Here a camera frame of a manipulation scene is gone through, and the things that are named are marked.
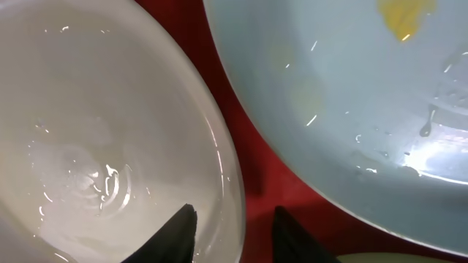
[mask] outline ceramic bowl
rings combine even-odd
[[[293,172],[362,221],[468,255],[467,1],[419,10],[408,39],[382,1],[204,2],[241,104]]]
[[[194,262],[236,262],[237,158],[167,32],[121,0],[0,1],[2,262],[121,262],[182,205]]]

